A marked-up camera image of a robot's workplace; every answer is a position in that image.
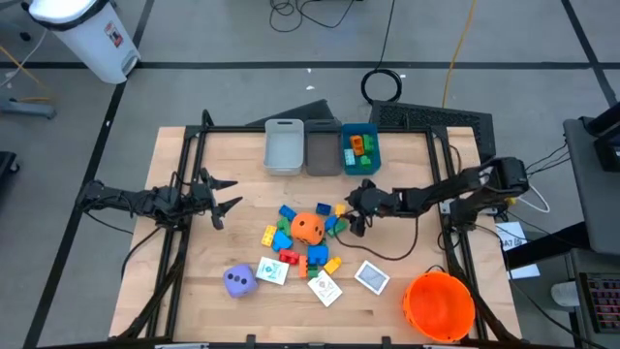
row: green lego brick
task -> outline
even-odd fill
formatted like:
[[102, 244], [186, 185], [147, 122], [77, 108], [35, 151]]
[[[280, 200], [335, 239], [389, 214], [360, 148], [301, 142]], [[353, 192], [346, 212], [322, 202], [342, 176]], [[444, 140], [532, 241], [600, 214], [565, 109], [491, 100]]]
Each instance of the green lego brick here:
[[287, 219], [287, 217], [282, 217], [276, 224], [278, 230], [282, 231], [284, 235], [287, 237], [291, 237], [291, 222]]
[[375, 150], [375, 140], [371, 135], [363, 135], [364, 138], [364, 153], [370, 154]]
[[340, 232], [342, 232], [346, 228], [347, 228], [347, 221], [345, 219], [338, 219], [338, 222], [336, 223], [336, 225], [333, 228], [329, 229], [327, 233], [329, 234], [330, 237], [333, 238], [336, 235], [340, 234]]
[[308, 266], [308, 278], [319, 276], [319, 266]]

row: gray floor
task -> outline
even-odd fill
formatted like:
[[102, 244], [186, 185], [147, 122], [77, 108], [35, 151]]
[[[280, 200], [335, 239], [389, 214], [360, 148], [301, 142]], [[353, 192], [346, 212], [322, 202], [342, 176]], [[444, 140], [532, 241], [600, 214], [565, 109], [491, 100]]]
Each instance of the gray floor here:
[[[133, 34], [147, 1], [118, 2], [119, 15]], [[572, 3], [599, 60], [620, 62], [620, 24], [615, 20], [620, 16], [620, 3]], [[310, 15], [333, 22], [346, 6], [346, 1], [324, 1], [307, 8]], [[386, 61], [450, 61], [468, 9], [469, 2], [457, 0], [397, 0]], [[381, 53], [388, 2], [354, 3], [334, 30], [305, 21], [289, 34], [269, 28], [269, 10], [266, 0], [156, 0], [139, 50], [144, 62], [373, 61]], [[0, 18], [28, 28], [36, 42], [41, 29], [21, 9], [11, 9]], [[294, 24], [290, 18], [275, 19], [277, 26]], [[34, 46], [20, 41], [16, 33], [5, 30], [0, 35], [1, 45], [17, 57]], [[77, 58], [50, 35], [32, 61], [72, 62]], [[560, 1], [480, 0], [459, 61], [587, 62], [587, 58]], [[0, 77], [7, 72], [1, 70]], [[23, 162], [0, 209], [3, 348], [23, 344], [114, 89], [87, 70], [32, 72], [52, 87], [58, 116], [51, 121], [0, 117], [0, 149], [18, 153]], [[198, 123], [204, 108], [217, 124], [238, 125], [325, 98], [333, 114], [344, 122], [365, 121], [370, 108], [358, 86], [366, 72], [136, 70], [120, 101], [97, 178], [112, 186], [141, 188], [158, 128]], [[405, 76], [402, 102], [441, 105], [445, 70], [396, 72]], [[604, 73], [620, 92], [620, 72]], [[389, 79], [375, 77], [369, 82], [375, 98], [388, 98], [392, 91]], [[22, 98], [45, 91], [20, 74], [11, 88], [0, 93]], [[607, 103], [592, 69], [462, 69], [453, 73], [447, 107], [492, 113], [498, 155], [514, 155], [531, 163], [563, 143], [564, 119], [597, 115]], [[570, 166], [537, 174], [532, 183], [546, 196], [552, 212], [544, 215], [517, 206], [517, 214], [551, 231], [582, 219]], [[99, 215], [125, 228], [134, 224], [118, 213]], [[129, 241], [128, 236], [83, 217], [40, 345], [106, 338]], [[541, 269], [541, 278], [519, 284], [554, 317], [568, 323], [568, 316], [548, 298], [548, 287], [565, 275], [563, 262], [550, 260]], [[517, 293], [515, 301], [526, 338], [537, 343], [573, 343]]]

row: wooden table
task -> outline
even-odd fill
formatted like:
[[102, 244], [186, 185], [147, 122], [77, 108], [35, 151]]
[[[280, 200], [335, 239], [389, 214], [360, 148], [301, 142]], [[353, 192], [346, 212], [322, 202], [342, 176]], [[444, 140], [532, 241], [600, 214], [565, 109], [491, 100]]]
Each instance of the wooden table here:
[[[146, 187], [167, 185], [176, 170], [184, 128], [161, 128], [146, 181]], [[470, 128], [449, 128], [449, 142], [459, 149], [463, 167], [479, 163]], [[372, 176], [385, 190], [391, 187], [424, 187], [432, 184], [428, 149], [424, 135], [380, 134], [383, 166]], [[195, 147], [190, 151], [190, 162]], [[419, 219], [418, 245], [399, 262], [384, 261], [361, 250], [350, 249], [330, 239], [330, 256], [342, 258], [342, 267], [332, 276], [344, 294], [326, 308], [290, 267], [284, 286], [260, 282], [250, 297], [232, 299], [224, 288], [222, 275], [231, 266], [256, 266], [262, 256], [277, 259], [261, 245], [266, 225], [274, 225], [278, 208], [286, 204], [296, 211], [314, 211], [317, 202], [344, 203], [360, 177], [270, 176], [263, 168], [264, 134], [209, 133], [203, 165], [220, 179], [239, 184], [216, 193], [218, 201], [243, 196], [224, 220], [225, 229], [216, 231], [210, 217], [195, 216], [189, 241], [181, 297], [175, 327], [175, 341], [242, 342], [253, 333], [258, 342], [379, 343], [384, 335], [394, 343], [424, 343], [430, 339], [413, 329], [404, 319], [401, 299], [404, 290], [432, 265], [445, 265], [437, 246], [439, 215], [433, 208]], [[495, 230], [489, 217], [480, 225]], [[153, 230], [153, 221], [139, 219], [132, 244]], [[366, 245], [384, 255], [399, 256], [414, 238], [411, 219], [375, 219], [364, 238], [343, 233], [346, 242]], [[507, 280], [497, 237], [483, 230], [470, 233], [471, 249], [480, 293], [493, 312], [515, 335], [520, 335], [512, 293]], [[164, 234], [155, 237], [130, 260], [114, 312], [110, 334], [127, 328], [151, 296], [160, 261]], [[303, 252], [301, 243], [294, 250]], [[364, 260], [387, 273], [391, 280], [376, 296], [354, 279]], [[158, 333], [163, 333], [168, 300], [163, 301]]]

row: card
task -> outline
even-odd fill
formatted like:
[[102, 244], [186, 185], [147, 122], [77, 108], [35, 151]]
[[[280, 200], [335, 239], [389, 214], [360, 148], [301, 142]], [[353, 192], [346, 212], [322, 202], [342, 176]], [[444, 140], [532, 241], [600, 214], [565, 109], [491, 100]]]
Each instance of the card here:
[[289, 264], [272, 260], [270, 258], [261, 257], [261, 262], [256, 270], [256, 277], [261, 280], [284, 285], [287, 279]]
[[380, 271], [379, 268], [373, 266], [370, 262], [364, 261], [356, 272], [356, 280], [361, 282], [370, 291], [376, 295], [381, 295], [381, 292], [388, 285], [389, 276]]
[[330, 306], [340, 295], [342, 290], [336, 283], [329, 277], [325, 270], [319, 272], [319, 276], [313, 278], [308, 282], [308, 286], [312, 289], [315, 295], [321, 300], [324, 306]]

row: white card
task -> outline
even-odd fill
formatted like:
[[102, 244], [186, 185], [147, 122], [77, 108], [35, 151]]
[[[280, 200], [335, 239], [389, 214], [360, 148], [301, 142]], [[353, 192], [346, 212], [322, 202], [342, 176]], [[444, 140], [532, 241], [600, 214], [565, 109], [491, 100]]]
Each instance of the white card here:
[[313, 278], [308, 282], [308, 286], [312, 289], [315, 295], [321, 300], [324, 306], [330, 306], [340, 295], [342, 290], [335, 282], [327, 275], [325, 270], [319, 272], [319, 276]]
[[261, 280], [284, 285], [287, 279], [289, 264], [272, 260], [270, 258], [261, 257], [261, 262], [256, 270], [256, 277]]

